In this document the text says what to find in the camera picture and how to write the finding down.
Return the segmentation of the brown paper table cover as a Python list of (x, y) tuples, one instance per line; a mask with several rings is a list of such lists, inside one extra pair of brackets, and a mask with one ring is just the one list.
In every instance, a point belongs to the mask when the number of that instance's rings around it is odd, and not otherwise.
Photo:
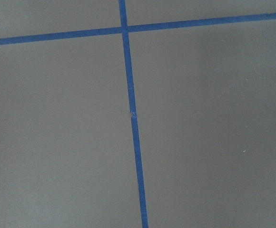
[(0, 0), (0, 228), (276, 228), (276, 0)]

